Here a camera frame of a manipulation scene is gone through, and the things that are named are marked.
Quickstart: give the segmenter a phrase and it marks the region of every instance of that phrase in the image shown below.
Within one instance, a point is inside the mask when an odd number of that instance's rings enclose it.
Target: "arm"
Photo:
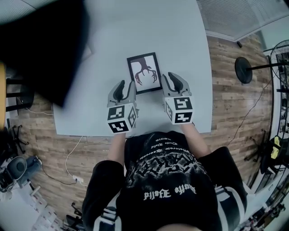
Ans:
[[[82,205],[85,230],[92,231],[95,219],[119,192],[124,183],[123,165],[126,134],[116,134],[108,152],[108,160],[93,169]]]
[[[109,148],[107,159],[115,161],[124,166],[125,162],[125,143],[126,134],[116,134],[112,139],[112,144]]]
[[[207,156],[211,153],[208,145],[205,143],[204,139],[193,124],[181,125],[181,129],[186,137],[190,152],[196,159]]]

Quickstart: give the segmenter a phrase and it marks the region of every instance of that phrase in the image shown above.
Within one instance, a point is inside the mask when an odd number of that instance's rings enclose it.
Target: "antler drawing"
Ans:
[[[142,73],[143,75],[145,75],[144,70],[147,70],[148,73],[151,71],[153,73],[152,77],[154,78],[154,82],[157,81],[157,79],[158,79],[157,72],[155,70],[152,70],[151,67],[146,64],[144,57],[133,60],[133,61],[131,61],[131,63],[140,63],[140,65],[141,65],[141,70],[135,74],[135,79],[136,79],[137,83],[142,85],[139,74]]]

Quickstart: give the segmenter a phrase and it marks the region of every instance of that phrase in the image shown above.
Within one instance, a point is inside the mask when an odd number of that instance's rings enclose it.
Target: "black cloth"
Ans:
[[[197,161],[184,135],[157,132],[127,140],[125,166],[126,177],[117,162],[95,166],[82,208],[88,231],[120,189],[122,230],[156,230],[173,223],[221,230],[216,185],[234,188],[246,208],[242,179],[226,147]]]
[[[88,40],[84,1],[52,2],[0,31],[0,60],[31,90],[63,106]]]

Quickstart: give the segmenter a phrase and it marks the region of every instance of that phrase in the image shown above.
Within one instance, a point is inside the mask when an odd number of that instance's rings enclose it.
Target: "office floor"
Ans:
[[[229,143],[244,116],[255,105],[263,87],[271,80],[270,70],[260,69],[253,72],[250,84],[242,85],[238,81],[234,71],[237,57],[246,57],[252,66],[268,62],[256,35],[243,39],[241,43],[243,47],[239,48],[236,43],[208,37],[213,82],[213,121],[211,133],[203,134],[203,137],[211,150]],[[260,101],[246,117],[236,138],[228,146],[246,183],[258,168],[258,164],[252,160],[243,161],[245,156],[256,151],[256,145],[249,138],[253,136],[260,141],[261,129],[269,131],[271,107],[272,85],[269,84]],[[38,95],[35,96],[31,110],[53,114],[51,104]],[[34,114],[27,110],[19,110],[18,118],[12,119],[11,124],[23,125],[21,139],[29,141],[26,155],[38,155],[47,174],[67,183],[74,182],[65,170],[65,160],[80,137],[57,135],[52,115]],[[109,144],[110,138],[83,137],[68,159],[70,173],[82,177],[84,184],[88,184],[95,164],[106,159]],[[32,183],[41,186],[40,193],[55,208],[60,218],[66,214],[73,215],[71,203],[75,202],[80,208],[85,197],[84,186],[63,185],[48,178],[43,171],[36,174]]]

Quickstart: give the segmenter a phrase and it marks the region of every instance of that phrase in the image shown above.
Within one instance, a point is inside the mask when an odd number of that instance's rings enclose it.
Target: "framed picture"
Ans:
[[[127,59],[136,94],[162,89],[160,71],[155,53],[138,55]]]

